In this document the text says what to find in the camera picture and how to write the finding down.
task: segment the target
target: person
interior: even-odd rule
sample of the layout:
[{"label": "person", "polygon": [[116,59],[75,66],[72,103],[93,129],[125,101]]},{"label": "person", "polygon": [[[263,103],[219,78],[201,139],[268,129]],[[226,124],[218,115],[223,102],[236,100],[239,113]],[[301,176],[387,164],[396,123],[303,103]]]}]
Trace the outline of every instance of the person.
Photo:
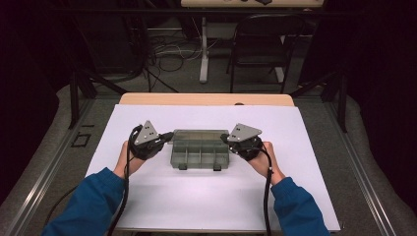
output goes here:
[{"label": "person", "polygon": [[[272,164],[273,209],[284,235],[329,235],[312,195],[282,173],[272,143],[264,142],[264,147]],[[113,171],[104,168],[82,181],[64,211],[45,226],[41,235],[104,235],[123,198],[127,148],[125,142]],[[263,152],[248,162],[259,174],[267,177],[268,158]],[[144,160],[133,158],[130,174],[138,171],[144,163]]]}]

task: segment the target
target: white sheet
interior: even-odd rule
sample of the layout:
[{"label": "white sheet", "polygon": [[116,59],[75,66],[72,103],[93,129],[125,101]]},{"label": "white sheet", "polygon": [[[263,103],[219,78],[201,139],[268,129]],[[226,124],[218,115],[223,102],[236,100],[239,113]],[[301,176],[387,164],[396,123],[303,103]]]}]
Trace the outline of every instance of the white sheet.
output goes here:
[{"label": "white sheet", "polygon": [[[150,120],[159,133],[175,129],[228,130],[237,123],[263,131],[274,145],[282,171],[309,191],[330,231],[339,231],[328,191],[297,107],[116,105],[87,175],[112,169],[132,129]],[[229,168],[173,169],[172,146],[165,145],[130,178],[130,194],[120,228],[153,230],[262,231],[265,178],[230,153]],[[279,229],[269,195],[269,221]]]}]

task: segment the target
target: table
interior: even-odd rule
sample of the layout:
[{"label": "table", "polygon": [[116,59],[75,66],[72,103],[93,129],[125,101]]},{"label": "table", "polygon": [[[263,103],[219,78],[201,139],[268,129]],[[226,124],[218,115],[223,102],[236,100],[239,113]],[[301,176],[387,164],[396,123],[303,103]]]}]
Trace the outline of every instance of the table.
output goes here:
[{"label": "table", "polygon": [[[181,6],[188,8],[321,8],[325,0],[272,0],[264,5],[255,0],[243,2],[241,0],[181,0]],[[200,71],[200,83],[208,81],[209,52],[208,52],[208,22],[206,17],[202,20],[202,67]],[[278,80],[281,81],[283,73],[275,68]]]},{"label": "table", "polygon": [[[274,143],[282,171],[315,197],[328,229],[340,230],[301,114],[289,95],[126,93],[115,106],[87,175],[114,166],[122,142],[147,119],[160,133],[173,129],[230,131],[237,122],[263,130],[261,138]],[[129,200],[117,229],[265,232],[265,178],[245,160],[230,153],[228,169],[178,170],[170,165],[171,151],[172,146],[165,145],[131,176]],[[269,195],[270,227],[279,230],[272,206]]]}]

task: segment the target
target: blue jacket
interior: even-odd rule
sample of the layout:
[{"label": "blue jacket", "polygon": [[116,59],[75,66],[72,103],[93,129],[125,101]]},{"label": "blue jacket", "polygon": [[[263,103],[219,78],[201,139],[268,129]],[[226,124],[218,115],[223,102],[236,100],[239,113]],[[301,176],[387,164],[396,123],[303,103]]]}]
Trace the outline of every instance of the blue jacket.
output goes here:
[{"label": "blue jacket", "polygon": [[[104,235],[122,201],[123,182],[108,168],[90,175],[77,188],[64,212],[46,225],[42,235]],[[290,177],[272,186],[271,191],[284,235],[329,235],[313,197]]]}]

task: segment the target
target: handheld controller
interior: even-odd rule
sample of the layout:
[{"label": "handheld controller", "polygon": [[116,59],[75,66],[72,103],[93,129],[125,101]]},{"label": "handheld controller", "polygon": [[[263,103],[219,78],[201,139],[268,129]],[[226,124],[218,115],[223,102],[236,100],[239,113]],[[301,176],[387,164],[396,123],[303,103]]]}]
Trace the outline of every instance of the handheld controller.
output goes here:
[{"label": "handheld controller", "polygon": [[230,146],[230,151],[249,161],[255,158],[263,147],[261,130],[237,124],[230,135],[223,134],[221,139]]},{"label": "handheld controller", "polygon": [[153,124],[147,120],[145,125],[139,125],[133,129],[129,139],[130,151],[134,157],[142,160],[150,159],[162,150],[163,145],[171,141],[173,136],[172,132],[160,135]]}]

